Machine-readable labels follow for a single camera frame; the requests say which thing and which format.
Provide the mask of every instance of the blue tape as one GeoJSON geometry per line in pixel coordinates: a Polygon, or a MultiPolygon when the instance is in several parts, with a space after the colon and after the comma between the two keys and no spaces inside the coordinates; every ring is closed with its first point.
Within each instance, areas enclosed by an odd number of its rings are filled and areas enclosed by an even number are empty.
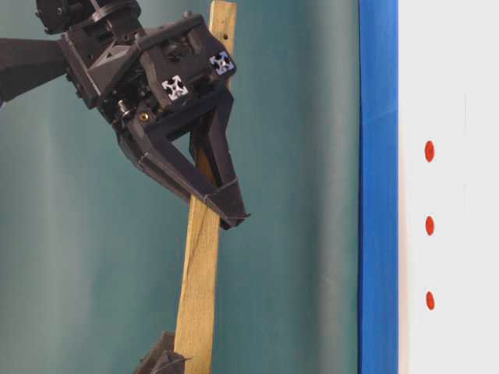
{"type": "Polygon", "coordinates": [[[359,0],[359,372],[398,372],[398,0],[359,0]]]}

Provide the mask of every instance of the metal screw head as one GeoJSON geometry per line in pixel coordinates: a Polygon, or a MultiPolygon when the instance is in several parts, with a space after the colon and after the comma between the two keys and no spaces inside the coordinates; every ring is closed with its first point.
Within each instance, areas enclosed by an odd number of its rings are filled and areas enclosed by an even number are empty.
{"type": "Polygon", "coordinates": [[[149,117],[149,113],[143,111],[142,113],[139,114],[139,120],[141,122],[149,122],[150,120],[150,117],[149,117]]]}

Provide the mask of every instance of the red dot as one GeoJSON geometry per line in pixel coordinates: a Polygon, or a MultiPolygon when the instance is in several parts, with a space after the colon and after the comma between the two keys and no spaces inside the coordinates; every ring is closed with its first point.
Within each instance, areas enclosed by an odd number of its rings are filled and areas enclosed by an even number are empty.
{"type": "Polygon", "coordinates": [[[424,147],[424,155],[426,157],[426,161],[431,162],[435,157],[435,147],[431,140],[426,142],[426,146],[424,147]]]}
{"type": "Polygon", "coordinates": [[[435,222],[434,219],[430,216],[426,217],[426,232],[430,236],[435,232],[435,222]]]}
{"type": "Polygon", "coordinates": [[[426,293],[426,306],[428,307],[429,310],[435,309],[434,294],[432,294],[429,291],[426,293]]]}

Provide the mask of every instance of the black mechanical part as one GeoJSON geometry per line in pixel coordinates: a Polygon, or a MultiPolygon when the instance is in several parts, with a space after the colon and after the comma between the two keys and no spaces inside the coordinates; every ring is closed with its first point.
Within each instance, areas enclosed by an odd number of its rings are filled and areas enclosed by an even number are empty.
{"type": "Polygon", "coordinates": [[[186,12],[144,29],[136,0],[37,0],[37,15],[62,37],[0,39],[0,106],[65,73],[144,174],[184,200],[204,201],[224,228],[248,217],[225,135],[236,66],[202,16],[186,12]],[[191,154],[203,149],[216,185],[173,145],[188,133],[191,154]]]}
{"type": "Polygon", "coordinates": [[[63,75],[67,66],[56,41],[0,39],[1,101],[11,101],[63,75]]]}

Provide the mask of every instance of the teal backdrop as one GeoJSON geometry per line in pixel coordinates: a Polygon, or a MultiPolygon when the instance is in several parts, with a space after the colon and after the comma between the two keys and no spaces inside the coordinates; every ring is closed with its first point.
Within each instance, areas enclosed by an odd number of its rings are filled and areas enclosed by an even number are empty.
{"type": "MultiPolygon", "coordinates": [[[[221,240],[213,373],[357,368],[358,6],[240,0],[228,137],[253,216],[221,240]]],[[[208,0],[143,0],[144,26],[208,0]]],[[[35,1],[0,36],[45,38],[35,1]]],[[[132,372],[175,330],[188,206],[64,78],[0,114],[0,372],[132,372]]]]}

